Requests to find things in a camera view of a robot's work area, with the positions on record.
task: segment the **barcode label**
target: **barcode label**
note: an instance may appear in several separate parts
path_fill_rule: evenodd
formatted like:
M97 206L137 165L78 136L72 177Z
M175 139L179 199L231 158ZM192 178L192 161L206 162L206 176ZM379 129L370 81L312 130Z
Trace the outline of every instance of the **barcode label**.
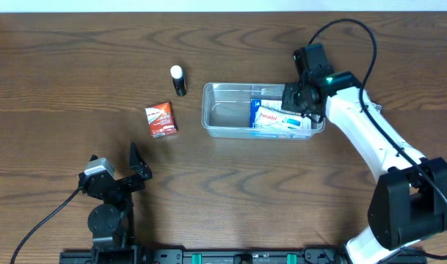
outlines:
M160 137L160 136L166 136L165 133L158 133L156 135L153 135L154 138Z

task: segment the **white bottle cap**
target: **white bottle cap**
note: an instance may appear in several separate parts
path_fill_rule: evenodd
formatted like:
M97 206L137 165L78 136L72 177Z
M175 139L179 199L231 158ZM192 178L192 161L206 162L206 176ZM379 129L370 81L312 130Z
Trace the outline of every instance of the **white bottle cap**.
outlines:
M171 76L173 78L181 78L182 77L182 69L181 67L174 65L171 67Z

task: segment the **wooden table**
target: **wooden table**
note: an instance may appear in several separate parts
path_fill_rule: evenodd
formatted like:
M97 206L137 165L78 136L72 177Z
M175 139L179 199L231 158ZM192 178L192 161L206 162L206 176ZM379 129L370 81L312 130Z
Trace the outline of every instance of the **wooden table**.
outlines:
M306 142L211 138L200 124L208 82L296 81L293 50L325 23L365 21L379 53L373 100L412 145L447 160L447 12L109 13L0 15L0 263L77 187L92 154L128 176L135 141L153 170L134 195L145 245L188 249L340 244L367 225L374 181L332 124ZM325 32L330 61L358 78L371 59L362 29ZM178 97L172 65L187 72ZM180 128L152 139L143 109L171 101ZM88 249L78 195L27 242L19 263ZM447 253L447 233L422 243Z

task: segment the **small carton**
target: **small carton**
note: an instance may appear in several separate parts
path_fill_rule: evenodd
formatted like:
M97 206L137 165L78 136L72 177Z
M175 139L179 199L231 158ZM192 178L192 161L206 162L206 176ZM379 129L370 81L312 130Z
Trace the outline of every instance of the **small carton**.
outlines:
M170 102L147 107L145 112L152 137L157 138L178 132Z

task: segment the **silver metal part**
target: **silver metal part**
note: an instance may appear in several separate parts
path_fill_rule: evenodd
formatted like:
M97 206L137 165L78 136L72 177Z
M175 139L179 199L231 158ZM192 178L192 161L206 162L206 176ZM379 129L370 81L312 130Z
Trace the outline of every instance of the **silver metal part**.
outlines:
M103 171L106 171L112 177L114 177L114 167L112 166L112 164L109 163L106 158L98 158L97 160L90 161L88 165L86 165L84 174L86 176L89 176Z

